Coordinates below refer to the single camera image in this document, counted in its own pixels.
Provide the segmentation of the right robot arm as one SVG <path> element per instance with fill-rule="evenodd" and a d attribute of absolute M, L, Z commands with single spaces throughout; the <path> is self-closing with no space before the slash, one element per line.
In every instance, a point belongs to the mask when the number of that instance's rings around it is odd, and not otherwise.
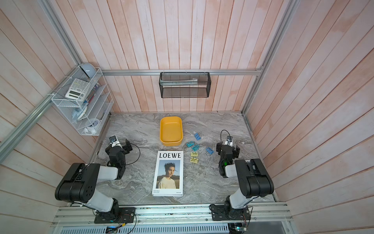
<path fill-rule="evenodd" d="M 216 151 L 220 175 L 237 178 L 239 183 L 239 189 L 225 201 L 227 212 L 242 210 L 254 199 L 274 193 L 274 183 L 260 159 L 240 160 L 240 148 L 222 142 L 217 143 Z"/>

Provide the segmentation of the LOEWE magazine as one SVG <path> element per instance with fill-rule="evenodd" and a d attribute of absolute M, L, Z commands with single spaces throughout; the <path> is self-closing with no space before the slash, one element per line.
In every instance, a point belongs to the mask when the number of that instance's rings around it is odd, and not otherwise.
<path fill-rule="evenodd" d="M 183 170 L 184 151 L 158 151 L 152 195 L 182 197 Z"/>

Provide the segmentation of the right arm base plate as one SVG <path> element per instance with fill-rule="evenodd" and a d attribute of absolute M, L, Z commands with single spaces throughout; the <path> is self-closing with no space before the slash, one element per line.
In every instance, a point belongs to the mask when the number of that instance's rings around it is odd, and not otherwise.
<path fill-rule="evenodd" d="M 213 221 L 227 221 L 227 220 L 243 220 L 250 221 L 252 215 L 252 208 L 233 209 L 230 204 L 216 205 L 211 204 L 209 209 L 212 214 Z"/>

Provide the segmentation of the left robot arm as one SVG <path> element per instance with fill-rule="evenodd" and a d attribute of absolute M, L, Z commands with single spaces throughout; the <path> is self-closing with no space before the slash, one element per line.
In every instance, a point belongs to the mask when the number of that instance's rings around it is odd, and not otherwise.
<path fill-rule="evenodd" d="M 109 156 L 106 165 L 99 163 L 73 163 L 55 190 L 55 198 L 60 201 L 78 203 L 92 210 L 97 216 L 114 222 L 122 216 L 118 201 L 96 189 L 99 180 L 120 180 L 126 170 L 126 155 L 133 144 L 128 140 L 119 142 L 116 136 L 110 137 L 105 149 Z"/>

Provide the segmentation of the yellow plastic storage box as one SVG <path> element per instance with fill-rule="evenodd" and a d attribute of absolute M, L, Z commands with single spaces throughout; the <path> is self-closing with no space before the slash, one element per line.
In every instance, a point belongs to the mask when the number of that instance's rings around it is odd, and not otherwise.
<path fill-rule="evenodd" d="M 160 141 L 164 146 L 179 146 L 183 140 L 182 119 L 177 116 L 164 117 L 160 121 Z"/>

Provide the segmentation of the blue binder clip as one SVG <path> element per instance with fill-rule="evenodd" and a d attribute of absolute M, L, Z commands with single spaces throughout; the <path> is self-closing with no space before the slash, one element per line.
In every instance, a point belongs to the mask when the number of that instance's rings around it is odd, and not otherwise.
<path fill-rule="evenodd" d="M 195 137 L 196 140 L 201 140 L 202 136 L 203 136 L 202 133 L 195 133 L 194 134 L 194 137 Z"/>
<path fill-rule="evenodd" d="M 209 154 L 209 155 L 212 155 L 214 153 L 214 151 L 210 147 L 207 147 L 206 148 L 206 153 Z"/>

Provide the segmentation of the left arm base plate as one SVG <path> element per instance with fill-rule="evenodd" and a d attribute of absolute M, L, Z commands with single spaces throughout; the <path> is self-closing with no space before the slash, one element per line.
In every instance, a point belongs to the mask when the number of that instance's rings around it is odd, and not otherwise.
<path fill-rule="evenodd" d="M 135 207 L 114 208 L 110 212 L 97 212 L 94 224 L 120 224 L 133 223 L 135 218 Z"/>

